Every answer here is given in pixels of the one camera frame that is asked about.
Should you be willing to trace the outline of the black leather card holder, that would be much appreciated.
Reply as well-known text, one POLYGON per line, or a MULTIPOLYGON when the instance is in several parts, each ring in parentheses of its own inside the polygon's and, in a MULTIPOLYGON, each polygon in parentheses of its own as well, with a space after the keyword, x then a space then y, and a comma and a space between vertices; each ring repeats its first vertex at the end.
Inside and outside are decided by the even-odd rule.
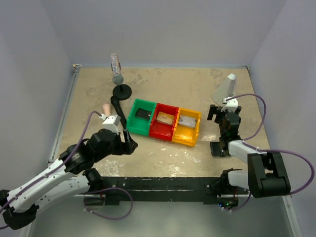
POLYGON ((219 141, 219 142, 210 142, 211 154, 213 157, 229 157, 228 143, 219 141))

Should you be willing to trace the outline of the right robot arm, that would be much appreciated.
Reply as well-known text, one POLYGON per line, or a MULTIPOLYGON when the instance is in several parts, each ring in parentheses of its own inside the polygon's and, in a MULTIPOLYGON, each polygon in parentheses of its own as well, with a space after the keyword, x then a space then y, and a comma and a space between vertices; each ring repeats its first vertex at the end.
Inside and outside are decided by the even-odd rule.
POLYGON ((236 157, 247 164, 246 171, 234 168, 224 170, 214 189, 220 195, 227 189, 243 188, 255 198, 290 194, 291 185, 281 153, 250 148, 239 136, 240 111, 240 106, 234 112, 216 105, 210 106, 207 119, 213 119, 220 130, 219 141, 210 142, 212 156, 236 157))

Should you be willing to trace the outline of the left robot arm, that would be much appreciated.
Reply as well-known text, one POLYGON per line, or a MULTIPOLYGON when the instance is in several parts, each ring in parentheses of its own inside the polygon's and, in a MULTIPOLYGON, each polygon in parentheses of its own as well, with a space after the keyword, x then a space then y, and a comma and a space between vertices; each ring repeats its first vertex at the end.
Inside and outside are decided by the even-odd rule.
POLYGON ((71 145, 42 173, 14 190, 1 190, 0 212, 5 227, 21 229, 52 205, 78 194, 103 192, 103 179, 93 165, 109 155, 130 155, 138 147, 128 130, 101 129, 91 138, 71 145))

